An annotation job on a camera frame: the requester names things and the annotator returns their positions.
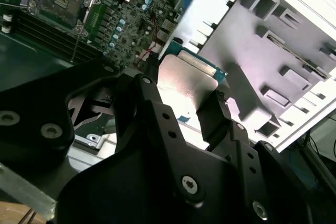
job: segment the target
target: motherboard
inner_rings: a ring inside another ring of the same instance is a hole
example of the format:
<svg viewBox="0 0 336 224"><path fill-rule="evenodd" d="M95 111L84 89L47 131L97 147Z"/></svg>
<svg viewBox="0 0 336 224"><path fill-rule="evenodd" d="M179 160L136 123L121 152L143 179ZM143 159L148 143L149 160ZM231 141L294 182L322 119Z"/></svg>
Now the motherboard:
<svg viewBox="0 0 336 224"><path fill-rule="evenodd" d="M137 66L185 11L176 0L0 0L2 32L73 63Z"/></svg>

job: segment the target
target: screw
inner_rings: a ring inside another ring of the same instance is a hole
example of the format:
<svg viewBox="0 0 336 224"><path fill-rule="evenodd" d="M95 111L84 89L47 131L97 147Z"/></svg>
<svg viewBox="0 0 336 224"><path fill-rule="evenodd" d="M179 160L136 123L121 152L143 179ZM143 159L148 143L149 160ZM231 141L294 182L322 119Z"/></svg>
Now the screw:
<svg viewBox="0 0 336 224"><path fill-rule="evenodd" d="M266 147L270 152L273 151L273 147L272 147L269 143L266 143L266 144L265 144L265 147Z"/></svg>
<svg viewBox="0 0 336 224"><path fill-rule="evenodd" d="M0 111L0 125L12 126L20 121L20 116L14 111L4 110Z"/></svg>
<svg viewBox="0 0 336 224"><path fill-rule="evenodd" d="M29 3L28 3L28 6L31 7L31 8L34 8L34 7L36 7L36 2L34 0L30 0Z"/></svg>
<svg viewBox="0 0 336 224"><path fill-rule="evenodd" d="M259 216L260 219L262 219L264 221L268 219L267 212L266 212L266 210L265 210L265 208L263 207L262 204L260 204L257 201L254 201L252 203L252 206L253 206L254 212L256 212L257 216Z"/></svg>
<svg viewBox="0 0 336 224"><path fill-rule="evenodd" d="M45 138L55 139L62 136L63 130L57 124L47 123L42 126L41 134Z"/></svg>
<svg viewBox="0 0 336 224"><path fill-rule="evenodd" d="M190 194L196 194L198 186L196 181L190 176L184 176L182 178L182 185L184 189Z"/></svg>
<svg viewBox="0 0 336 224"><path fill-rule="evenodd" d="M242 131L245 130L244 126L242 126L240 123L237 123L238 128L240 128Z"/></svg>
<svg viewBox="0 0 336 224"><path fill-rule="evenodd" d="M146 77L143 77L142 80L148 84L152 83L152 81Z"/></svg>

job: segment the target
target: red wire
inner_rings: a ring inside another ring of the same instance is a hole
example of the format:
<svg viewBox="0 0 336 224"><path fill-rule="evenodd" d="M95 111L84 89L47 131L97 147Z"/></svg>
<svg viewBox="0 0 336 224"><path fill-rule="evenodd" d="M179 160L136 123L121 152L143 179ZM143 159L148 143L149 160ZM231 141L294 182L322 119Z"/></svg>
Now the red wire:
<svg viewBox="0 0 336 224"><path fill-rule="evenodd" d="M158 27L157 27L157 24L156 24L156 18L154 17L153 18L153 21L154 21L154 27L155 27L155 41L154 41L154 45L151 47L151 48L148 48L147 51L142 55L142 57L139 57L140 60L142 60L142 58L148 53L150 52L154 47L156 47L156 41L158 40Z"/></svg>

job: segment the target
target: cable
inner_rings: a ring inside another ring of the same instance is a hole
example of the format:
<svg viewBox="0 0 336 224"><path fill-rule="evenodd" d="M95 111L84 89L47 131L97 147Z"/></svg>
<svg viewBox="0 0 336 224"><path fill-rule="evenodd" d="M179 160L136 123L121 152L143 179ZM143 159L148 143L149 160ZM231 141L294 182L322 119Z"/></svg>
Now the cable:
<svg viewBox="0 0 336 224"><path fill-rule="evenodd" d="M334 119L334 118L332 118L331 116L327 116L327 118L329 118L329 119L331 119L331 120L333 120L333 121L335 121L336 122L336 119ZM334 141L334 147L333 147L333 153L334 153L334 156L335 156L335 158L336 158L336 140Z"/></svg>
<svg viewBox="0 0 336 224"><path fill-rule="evenodd" d="M33 214L31 215L31 218L29 219L29 221L27 222L27 224L31 224L32 221L35 219L36 216L36 212L33 212Z"/></svg>
<svg viewBox="0 0 336 224"><path fill-rule="evenodd" d="M332 117L330 117L330 116L327 116L327 118L329 118L329 119L331 119L331 120L333 120L333 121L336 122L336 119L334 119L334 118L332 118Z"/></svg>
<svg viewBox="0 0 336 224"><path fill-rule="evenodd" d="M313 143L314 143L314 145L315 145L315 147L316 147L316 152L317 152L318 155L320 155L320 153L319 153L319 149L317 148L317 145L316 145L316 142L315 142L314 139L309 135L309 144L310 144L311 147L313 147L313 146L311 145L310 140L313 141Z"/></svg>
<svg viewBox="0 0 336 224"><path fill-rule="evenodd" d="M334 142L334 148L333 148L334 156L336 157L336 150L335 150L335 148L336 148L336 140L335 140L335 142Z"/></svg>
<svg viewBox="0 0 336 224"><path fill-rule="evenodd" d="M18 222L18 224L23 224L23 222L25 222L25 220L28 218L28 216L31 214L31 212L33 212L33 210L30 208L28 210L28 212L26 212L26 214L22 217L22 219Z"/></svg>

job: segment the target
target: gray plastic housing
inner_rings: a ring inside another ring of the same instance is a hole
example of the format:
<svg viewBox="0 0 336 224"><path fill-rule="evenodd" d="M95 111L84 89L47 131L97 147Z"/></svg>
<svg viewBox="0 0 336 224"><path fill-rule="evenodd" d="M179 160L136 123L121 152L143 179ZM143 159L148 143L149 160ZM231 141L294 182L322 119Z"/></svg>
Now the gray plastic housing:
<svg viewBox="0 0 336 224"><path fill-rule="evenodd" d="M249 112L262 108L275 119L256 129L269 136L280 127L276 120L292 104L329 78L303 68L304 62L324 73L336 68L336 50L331 45L336 42L284 0L236 0L199 55L228 72L239 118L246 120ZM243 74L231 70L233 62ZM289 105L274 102L264 87Z"/></svg>

